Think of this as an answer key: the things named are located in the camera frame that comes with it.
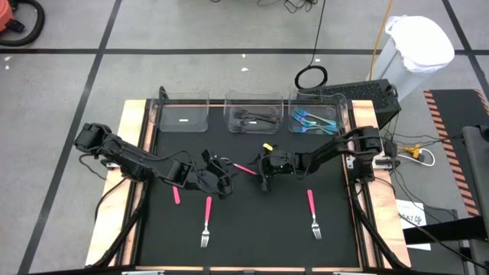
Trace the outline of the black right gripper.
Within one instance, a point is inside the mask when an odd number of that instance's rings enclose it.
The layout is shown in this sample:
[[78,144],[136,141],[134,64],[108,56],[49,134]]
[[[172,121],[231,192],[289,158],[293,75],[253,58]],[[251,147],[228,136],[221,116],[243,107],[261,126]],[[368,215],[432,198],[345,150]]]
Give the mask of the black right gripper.
[[275,174],[294,174],[293,155],[284,150],[272,150],[258,154],[257,165],[261,179],[261,190],[271,191],[271,180]]

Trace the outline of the orange vacuum cleaner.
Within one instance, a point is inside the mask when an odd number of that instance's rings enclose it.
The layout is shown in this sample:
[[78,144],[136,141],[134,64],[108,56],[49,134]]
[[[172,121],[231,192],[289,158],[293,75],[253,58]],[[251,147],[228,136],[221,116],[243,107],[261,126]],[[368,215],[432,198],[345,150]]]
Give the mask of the orange vacuum cleaner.
[[21,33],[24,30],[24,25],[14,17],[17,8],[18,0],[0,0],[0,33],[3,31]]

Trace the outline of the white-bagged trash can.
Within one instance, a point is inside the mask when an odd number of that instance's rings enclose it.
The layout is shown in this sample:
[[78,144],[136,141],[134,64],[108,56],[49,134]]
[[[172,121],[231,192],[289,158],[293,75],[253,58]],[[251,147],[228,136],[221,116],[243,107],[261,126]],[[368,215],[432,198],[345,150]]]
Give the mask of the white-bagged trash can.
[[400,101],[455,57],[447,34],[429,18],[390,16],[384,33],[389,39],[366,79],[387,80],[396,86]]

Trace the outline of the yellow power plug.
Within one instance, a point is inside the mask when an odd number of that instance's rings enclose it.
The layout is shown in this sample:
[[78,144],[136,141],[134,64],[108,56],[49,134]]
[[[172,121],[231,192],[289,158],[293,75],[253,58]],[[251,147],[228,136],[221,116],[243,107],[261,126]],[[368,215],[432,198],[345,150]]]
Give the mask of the yellow power plug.
[[420,150],[421,150],[420,144],[416,144],[414,146],[403,147],[403,151],[407,152],[414,159],[419,158]]

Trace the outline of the black perforated computer case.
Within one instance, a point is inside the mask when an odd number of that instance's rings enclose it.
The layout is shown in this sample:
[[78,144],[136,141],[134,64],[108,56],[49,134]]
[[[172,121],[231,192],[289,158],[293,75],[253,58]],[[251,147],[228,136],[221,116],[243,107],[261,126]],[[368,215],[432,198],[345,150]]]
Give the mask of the black perforated computer case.
[[397,98],[397,88],[390,84],[387,79],[300,89],[299,92],[311,95],[341,93],[349,100],[370,100],[373,103],[380,128],[383,128],[401,111]]

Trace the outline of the black metal support strut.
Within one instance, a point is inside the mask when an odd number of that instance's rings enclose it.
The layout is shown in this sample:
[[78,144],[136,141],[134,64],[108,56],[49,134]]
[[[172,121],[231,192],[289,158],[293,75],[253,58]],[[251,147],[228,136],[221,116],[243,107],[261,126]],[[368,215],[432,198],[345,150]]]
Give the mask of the black metal support strut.
[[376,225],[369,218],[368,214],[362,209],[358,199],[358,194],[354,185],[348,187],[350,192],[350,200],[352,204],[353,216],[361,223],[366,229],[367,233],[371,237],[371,241],[374,247],[374,259],[379,268],[384,269],[384,259],[388,262],[394,270],[409,270],[409,267],[405,265],[397,255],[388,247],[387,242],[381,237]]
[[91,267],[108,267],[114,258],[118,257],[121,252],[121,248],[125,247],[125,242],[129,237],[132,229],[137,223],[142,219],[142,216],[146,212],[147,208],[147,184],[141,184],[141,191],[139,193],[139,200],[136,204],[136,208],[130,211],[129,217],[125,222],[122,222],[121,229],[119,233],[115,236],[114,241],[105,250],[102,256],[91,265]]

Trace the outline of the black hazard-striped floor plate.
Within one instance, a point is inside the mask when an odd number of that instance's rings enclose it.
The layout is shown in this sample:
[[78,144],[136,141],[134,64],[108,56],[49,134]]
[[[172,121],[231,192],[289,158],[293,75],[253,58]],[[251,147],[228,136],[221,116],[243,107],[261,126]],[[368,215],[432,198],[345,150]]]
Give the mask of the black hazard-striped floor plate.
[[462,129],[489,125],[489,105],[476,89],[432,89],[423,94],[465,209],[469,216],[480,215],[481,204],[462,140]]

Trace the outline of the clear plastic bin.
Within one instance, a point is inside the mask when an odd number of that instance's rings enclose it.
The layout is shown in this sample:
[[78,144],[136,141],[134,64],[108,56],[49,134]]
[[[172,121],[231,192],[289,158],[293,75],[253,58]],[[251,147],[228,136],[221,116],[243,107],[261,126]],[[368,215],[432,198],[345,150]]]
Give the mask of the clear plastic bin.
[[[328,135],[338,135],[345,130],[345,126],[349,122],[347,102],[346,98],[342,94],[334,95],[311,95],[302,94],[301,92],[292,92],[288,98],[288,127],[290,130],[291,125],[301,125],[297,120],[293,118],[295,109],[302,109],[319,117],[328,118],[336,121],[336,126],[339,129],[337,134]],[[309,121],[319,122],[321,125],[325,125],[318,119],[303,116]],[[306,133],[296,133],[296,134],[317,134],[314,131],[308,131]]]
[[[264,113],[280,117],[280,123],[266,123],[265,126],[242,127],[238,123],[241,120],[233,118],[232,113],[237,109],[246,109],[253,113]],[[224,120],[228,130],[236,134],[275,134],[283,121],[283,96],[278,92],[266,94],[244,93],[229,91],[225,95],[223,111]]]
[[205,132],[209,123],[209,94],[165,92],[151,99],[150,121],[161,132]]

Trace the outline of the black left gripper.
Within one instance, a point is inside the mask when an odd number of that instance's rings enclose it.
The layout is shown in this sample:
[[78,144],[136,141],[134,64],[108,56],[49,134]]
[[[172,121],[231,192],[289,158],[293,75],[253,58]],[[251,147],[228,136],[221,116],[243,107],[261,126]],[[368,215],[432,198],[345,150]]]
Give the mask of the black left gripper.
[[204,150],[201,155],[207,166],[198,169],[195,160],[190,161],[192,164],[190,189],[219,198],[228,198],[234,192],[234,186],[227,163],[216,158],[216,155],[209,150]]

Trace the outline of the black table mat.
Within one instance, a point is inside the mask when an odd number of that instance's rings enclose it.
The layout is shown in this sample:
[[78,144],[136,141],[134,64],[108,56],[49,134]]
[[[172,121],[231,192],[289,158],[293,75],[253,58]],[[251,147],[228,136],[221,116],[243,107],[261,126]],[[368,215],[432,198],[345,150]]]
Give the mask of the black table mat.
[[[324,163],[298,180],[276,175],[271,191],[256,176],[231,172],[234,192],[213,199],[209,243],[201,248],[206,195],[152,183],[141,232],[139,262],[144,266],[197,267],[357,267],[358,250],[342,159]],[[311,228],[307,190],[313,191],[322,239]]]

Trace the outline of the white printed paper sheet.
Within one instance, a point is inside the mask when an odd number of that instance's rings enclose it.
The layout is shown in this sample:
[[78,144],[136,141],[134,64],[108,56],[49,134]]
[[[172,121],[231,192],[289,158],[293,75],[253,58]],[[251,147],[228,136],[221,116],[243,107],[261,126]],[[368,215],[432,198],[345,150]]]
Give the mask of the white printed paper sheet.
[[401,199],[397,199],[396,202],[398,212],[402,216],[400,219],[402,229],[414,228],[414,225],[427,225],[426,213],[422,203]]

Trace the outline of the dark grey cabinet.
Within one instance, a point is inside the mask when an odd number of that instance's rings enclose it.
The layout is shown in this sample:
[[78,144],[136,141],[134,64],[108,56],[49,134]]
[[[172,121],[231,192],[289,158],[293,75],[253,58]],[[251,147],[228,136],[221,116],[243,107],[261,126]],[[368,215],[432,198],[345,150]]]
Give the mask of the dark grey cabinet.
[[476,275],[489,275],[489,126],[465,126],[462,135],[480,208],[478,227],[484,229],[484,235],[469,241],[470,252],[485,267],[475,267]]

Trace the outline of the black beam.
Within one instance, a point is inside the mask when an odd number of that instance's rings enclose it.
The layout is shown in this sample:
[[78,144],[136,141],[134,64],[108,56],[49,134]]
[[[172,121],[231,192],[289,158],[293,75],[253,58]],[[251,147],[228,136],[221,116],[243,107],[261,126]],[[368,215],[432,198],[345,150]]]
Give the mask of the black beam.
[[481,216],[463,218],[451,222],[403,229],[406,244],[436,243],[438,241],[463,241],[489,239],[489,225]]

